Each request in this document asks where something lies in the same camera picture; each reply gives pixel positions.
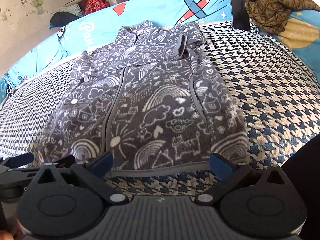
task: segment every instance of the brown scarf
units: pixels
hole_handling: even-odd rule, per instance
[[[274,34],[284,31],[292,9],[320,11],[312,0],[247,0],[245,6],[257,26]]]

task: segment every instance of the white star print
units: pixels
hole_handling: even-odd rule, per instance
[[[223,12],[222,14],[219,14],[219,15],[221,15],[221,16],[223,17],[223,19],[224,19],[225,17],[227,17],[227,16],[224,14],[224,12]]]

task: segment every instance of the red garment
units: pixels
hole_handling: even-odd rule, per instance
[[[88,15],[109,6],[110,4],[106,0],[88,0],[87,5],[85,6],[84,15]]]

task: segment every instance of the silver screw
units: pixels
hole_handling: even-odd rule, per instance
[[[211,196],[209,194],[201,194],[198,196],[198,200],[200,202],[210,202],[213,200],[213,196]]]
[[[113,202],[121,202],[125,200],[125,195],[123,194],[113,194],[110,196],[110,200]]]

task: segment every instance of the houndstooth fabric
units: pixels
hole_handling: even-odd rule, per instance
[[[269,36],[231,29],[231,23],[201,27],[202,48],[244,111],[253,168],[283,164],[320,133],[320,89],[312,71]],[[24,85],[0,111],[0,156],[35,152],[48,116],[68,87],[72,60]],[[210,171],[106,180],[129,197],[195,196],[216,181]]]

